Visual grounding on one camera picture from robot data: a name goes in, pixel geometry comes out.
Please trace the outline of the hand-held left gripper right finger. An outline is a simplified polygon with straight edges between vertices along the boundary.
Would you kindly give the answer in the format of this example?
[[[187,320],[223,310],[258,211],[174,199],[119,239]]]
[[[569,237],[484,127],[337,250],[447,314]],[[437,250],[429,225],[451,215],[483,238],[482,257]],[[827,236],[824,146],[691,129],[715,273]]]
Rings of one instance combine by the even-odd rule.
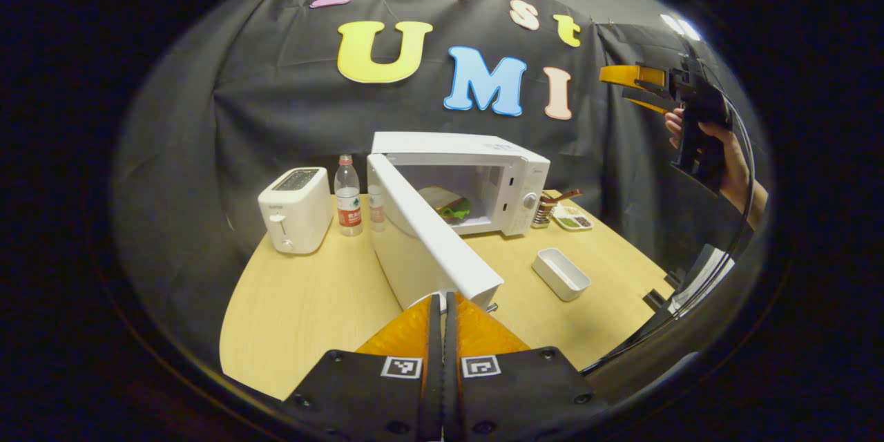
[[[530,348],[448,292],[444,336],[446,441],[581,439],[608,404],[556,347]]]

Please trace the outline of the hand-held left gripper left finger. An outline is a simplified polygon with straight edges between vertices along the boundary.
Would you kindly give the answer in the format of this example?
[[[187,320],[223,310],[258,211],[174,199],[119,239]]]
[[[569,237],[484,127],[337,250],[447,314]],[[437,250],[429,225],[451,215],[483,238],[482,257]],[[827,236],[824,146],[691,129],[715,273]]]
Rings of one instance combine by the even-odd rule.
[[[325,441],[432,441],[441,427],[438,294],[359,350],[325,352],[287,398],[287,413]]]

